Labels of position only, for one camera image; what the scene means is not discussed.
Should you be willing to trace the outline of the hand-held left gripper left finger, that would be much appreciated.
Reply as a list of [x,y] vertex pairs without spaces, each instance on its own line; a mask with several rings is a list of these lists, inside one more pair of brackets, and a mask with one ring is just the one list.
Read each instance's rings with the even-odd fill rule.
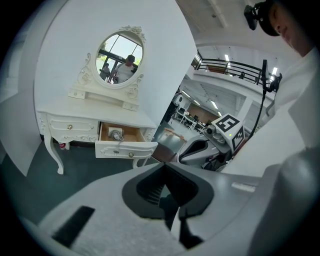
[[53,208],[39,223],[52,236],[81,206],[94,209],[70,249],[81,256],[178,256],[185,247],[163,220],[141,218],[124,203],[127,181],[156,164],[95,180]]

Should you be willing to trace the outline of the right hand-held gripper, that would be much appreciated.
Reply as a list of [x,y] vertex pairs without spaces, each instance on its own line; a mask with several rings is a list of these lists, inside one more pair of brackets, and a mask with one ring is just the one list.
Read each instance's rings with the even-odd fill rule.
[[201,165],[204,170],[220,172],[234,158],[245,140],[243,122],[231,114],[211,122],[201,138],[189,140],[178,161],[184,165]]

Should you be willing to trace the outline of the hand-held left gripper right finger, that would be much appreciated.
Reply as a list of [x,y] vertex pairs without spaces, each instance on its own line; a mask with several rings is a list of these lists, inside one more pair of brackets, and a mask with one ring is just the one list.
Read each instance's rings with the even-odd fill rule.
[[168,256],[251,256],[259,216],[246,209],[260,179],[166,163],[165,185],[177,206]]

